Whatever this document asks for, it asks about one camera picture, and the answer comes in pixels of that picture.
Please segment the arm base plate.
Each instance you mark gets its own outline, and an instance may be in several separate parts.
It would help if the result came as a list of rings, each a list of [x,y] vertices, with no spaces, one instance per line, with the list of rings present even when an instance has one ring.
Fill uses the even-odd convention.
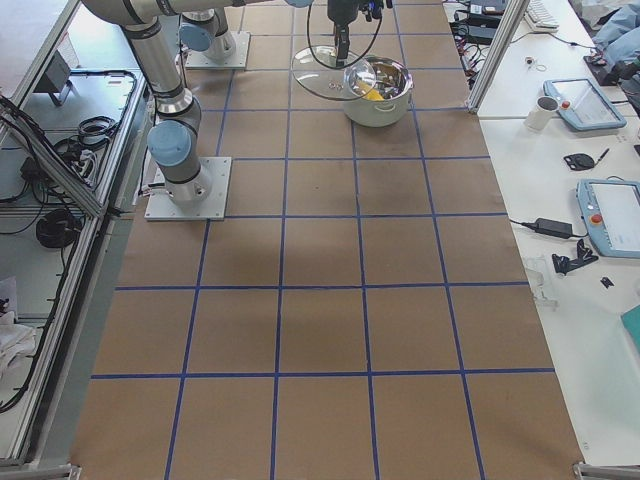
[[[224,35],[211,37],[205,34],[202,40],[190,40],[187,69],[244,70],[247,65],[251,35],[247,31],[227,31]]]
[[[149,221],[199,221],[225,218],[231,177],[230,157],[200,157],[200,172],[190,182],[167,182],[159,167],[149,189],[144,217]]]

